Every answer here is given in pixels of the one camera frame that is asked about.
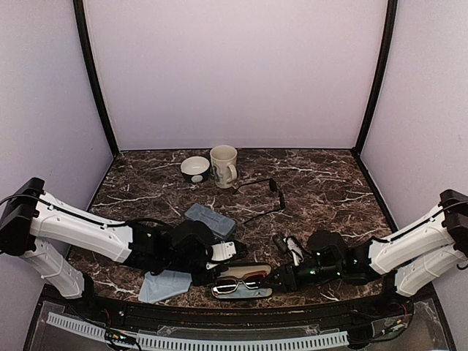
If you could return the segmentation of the small blue cleaning cloth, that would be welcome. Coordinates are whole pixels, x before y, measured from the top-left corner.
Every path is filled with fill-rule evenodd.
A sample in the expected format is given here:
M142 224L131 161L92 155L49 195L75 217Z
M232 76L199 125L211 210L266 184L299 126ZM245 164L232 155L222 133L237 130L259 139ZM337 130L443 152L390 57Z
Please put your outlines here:
M215 294L214 296L218 299L255 299L255 298L267 298L271 296L273 290L271 288L257 288L257 289L246 289L245 287L238 287L234 292L227 294Z

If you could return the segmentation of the thick black-frame sunglasses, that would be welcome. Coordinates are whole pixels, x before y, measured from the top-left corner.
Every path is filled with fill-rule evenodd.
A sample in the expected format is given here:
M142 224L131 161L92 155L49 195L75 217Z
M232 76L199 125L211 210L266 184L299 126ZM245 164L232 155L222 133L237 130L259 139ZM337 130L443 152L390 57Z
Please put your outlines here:
M234 279L226 279L218 281L212 290L215 295L231 295L235 293L253 293L260 289L257 282L237 281Z

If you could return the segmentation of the black glasses case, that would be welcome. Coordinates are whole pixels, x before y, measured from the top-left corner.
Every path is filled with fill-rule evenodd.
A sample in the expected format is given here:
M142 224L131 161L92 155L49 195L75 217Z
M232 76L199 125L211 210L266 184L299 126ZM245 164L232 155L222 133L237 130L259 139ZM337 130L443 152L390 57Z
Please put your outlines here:
M257 282L260 286L260 280L265 278L271 272L269 264L254 264L254 265L231 265L214 281L214 285L221 280L234 279L237 281ZM248 299L219 299L219 300L248 300Z

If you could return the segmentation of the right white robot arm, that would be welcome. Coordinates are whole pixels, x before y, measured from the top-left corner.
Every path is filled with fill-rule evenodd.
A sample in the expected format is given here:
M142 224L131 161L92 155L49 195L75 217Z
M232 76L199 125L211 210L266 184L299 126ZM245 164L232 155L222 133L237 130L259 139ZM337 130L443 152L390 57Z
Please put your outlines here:
M440 202L412 224L384 238L370 238L348 247L342 236L327 230L314 232L298 265L275 268L265 283L283 292L341 279L354 286L386 275L393 289L373 302L380 317L389 317L401 305L401 295L413 296L420 288L451 268L467 261L467 196L452 189Z

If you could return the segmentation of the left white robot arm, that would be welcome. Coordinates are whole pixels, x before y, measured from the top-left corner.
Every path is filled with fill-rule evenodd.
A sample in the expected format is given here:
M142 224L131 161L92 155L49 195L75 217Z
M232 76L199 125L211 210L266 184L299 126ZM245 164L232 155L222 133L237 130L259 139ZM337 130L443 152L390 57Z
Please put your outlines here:
M218 244L202 222L176 227L150 219L116 222L63 203L31 178L1 200L1 253L20 257L53 285L88 319L103 313L102 301L92 293L94 283L72 267L51 240L95 252L115 263L159 274L165 270L205 274L234 258L233 242Z

